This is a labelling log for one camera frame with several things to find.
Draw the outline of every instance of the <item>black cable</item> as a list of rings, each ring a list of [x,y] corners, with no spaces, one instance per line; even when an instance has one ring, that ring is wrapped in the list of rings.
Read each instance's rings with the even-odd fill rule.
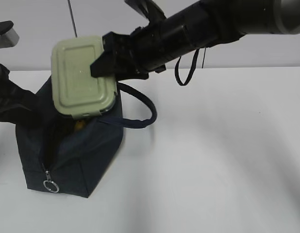
[[[179,60],[176,64],[176,67],[175,67],[175,77],[176,77],[177,83],[180,86],[187,86],[189,84],[189,82],[191,81],[191,79],[193,77],[193,74],[194,74],[194,71],[197,68],[197,61],[198,61],[198,58],[199,58],[199,51],[200,51],[200,49],[196,50],[195,53],[194,53],[191,69],[190,69],[189,75],[188,75],[188,77],[187,77],[187,79],[184,83],[181,81],[181,79],[179,77],[179,63],[180,63],[181,57],[179,58]]]
[[[67,1],[68,1],[68,6],[69,6],[70,17],[71,17],[71,21],[72,21],[72,26],[73,26],[74,35],[75,35],[76,37],[78,37],[78,34],[77,34],[77,28],[76,28],[76,24],[75,24],[75,22],[74,22],[73,12],[72,12],[72,8],[71,8],[71,3],[70,3],[70,0],[67,0]]]
[[[204,50],[204,57],[203,57],[202,69],[204,69],[204,63],[205,63],[206,50],[207,50],[207,48],[205,48],[205,50]]]

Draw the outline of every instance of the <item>white wall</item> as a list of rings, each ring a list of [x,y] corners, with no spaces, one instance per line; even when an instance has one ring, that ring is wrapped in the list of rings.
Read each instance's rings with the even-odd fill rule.
[[[196,1],[156,0],[166,16]],[[147,24],[124,0],[71,0],[71,5],[79,36],[130,33]],[[52,47],[74,36],[67,0],[0,0],[0,21],[4,20],[12,20],[21,37],[15,48],[0,50],[0,62],[13,70],[50,69]],[[181,67],[190,67],[192,56],[185,56]],[[300,66],[300,35],[250,35],[208,49],[205,60],[205,67],[280,66]]]

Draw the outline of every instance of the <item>zipper pull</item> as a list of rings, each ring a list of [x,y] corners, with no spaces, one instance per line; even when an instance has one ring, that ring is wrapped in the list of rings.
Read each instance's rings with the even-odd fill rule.
[[[55,183],[54,181],[52,181],[50,172],[46,170],[45,175],[47,177],[46,181],[43,181],[43,185],[44,187],[51,193],[58,193],[59,192],[59,186],[57,185],[57,183]],[[47,184],[52,184],[55,188],[55,190],[51,189],[50,187],[47,186]]]

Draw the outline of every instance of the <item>plastic lid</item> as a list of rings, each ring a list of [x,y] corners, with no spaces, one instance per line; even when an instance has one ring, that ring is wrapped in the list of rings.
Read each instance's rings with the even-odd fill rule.
[[[99,36],[59,42],[52,52],[52,90],[55,108],[74,119],[99,116],[116,100],[113,76],[91,77],[90,65],[103,53]]]

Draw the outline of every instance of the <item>navy blue bag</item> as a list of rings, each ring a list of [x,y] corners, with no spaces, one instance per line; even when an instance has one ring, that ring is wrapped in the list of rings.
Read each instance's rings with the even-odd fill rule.
[[[51,80],[37,92],[43,125],[37,129],[16,126],[18,151],[27,188],[89,197],[106,172],[123,138],[123,127],[141,129],[155,122],[157,112],[145,95],[122,83],[118,89],[145,103],[151,119],[122,117],[120,91],[112,110],[88,120],[75,132],[76,121],[60,115],[52,101]]]

